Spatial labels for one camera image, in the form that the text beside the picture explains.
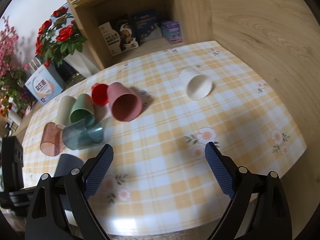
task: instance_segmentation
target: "silver screw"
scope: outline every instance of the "silver screw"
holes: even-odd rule
[[[76,174],[78,174],[80,172],[80,170],[78,169],[78,168],[75,168],[75,169],[73,169],[72,171],[71,171],[71,174],[72,175],[76,175]]]
[[[275,171],[270,172],[271,177],[277,178],[278,174]]]
[[[248,172],[248,170],[247,170],[246,167],[239,167],[239,171],[240,171],[241,173],[247,173],[247,172]]]
[[[42,174],[41,179],[45,180],[49,177],[48,173]]]

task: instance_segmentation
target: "yellow and white plaid tablecloth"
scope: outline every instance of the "yellow and white plaid tablecloth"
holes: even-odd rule
[[[192,101],[180,84],[183,68],[209,75],[214,90]],[[55,121],[64,95],[90,94],[96,82],[121,82],[140,92],[144,111],[118,122],[107,109],[101,121],[114,160],[89,203],[107,233],[161,234],[216,220],[229,198],[205,158],[213,141],[222,154],[251,172],[283,176],[306,149],[292,116],[273,89],[248,65],[217,42],[159,51],[114,65],[68,89],[33,117],[23,141],[24,182],[55,172],[59,156],[39,148],[44,126]],[[86,161],[102,146],[68,153]]]

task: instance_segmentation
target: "red flower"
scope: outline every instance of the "red flower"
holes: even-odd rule
[[[41,47],[42,47],[42,43],[41,43],[41,40],[40,40],[40,36],[38,36],[37,42],[36,42],[36,54],[40,54],[41,53]]]
[[[58,18],[58,17],[60,17],[61,15],[64,15],[67,11],[68,11],[68,8],[66,8],[66,7],[61,7],[61,8],[59,8],[58,10],[54,11],[52,15],[53,15],[54,17]]]
[[[38,34],[43,34],[43,33],[45,33],[46,30],[51,26],[51,24],[52,24],[52,20],[51,20],[51,19],[45,21],[45,22],[41,25]]]
[[[45,65],[46,67],[49,67],[49,66],[50,66],[50,62],[51,62],[51,59],[48,58],[48,59],[47,59],[47,62],[45,62],[44,65]]]
[[[72,25],[68,25],[65,28],[62,28],[59,31],[59,35],[56,38],[57,41],[66,41],[67,39],[70,38],[70,36],[73,34],[73,29],[72,29]]]

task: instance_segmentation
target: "vase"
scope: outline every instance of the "vase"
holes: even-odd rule
[[[8,118],[14,121],[18,126],[21,124],[22,118],[16,112],[10,110],[8,114]]]
[[[69,54],[64,60],[85,78],[100,71],[86,43],[83,43],[82,53],[75,50],[73,55]]]

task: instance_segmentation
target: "textured blue pad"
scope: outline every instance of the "textured blue pad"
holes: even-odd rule
[[[95,167],[91,169],[90,174],[85,179],[86,189],[83,193],[84,198],[87,200],[90,196],[96,194],[101,181],[106,175],[111,163],[113,161],[113,148],[111,146],[102,153],[100,159]]]
[[[209,143],[205,146],[204,156],[216,177],[222,192],[232,199],[236,194],[233,187],[233,178]]]

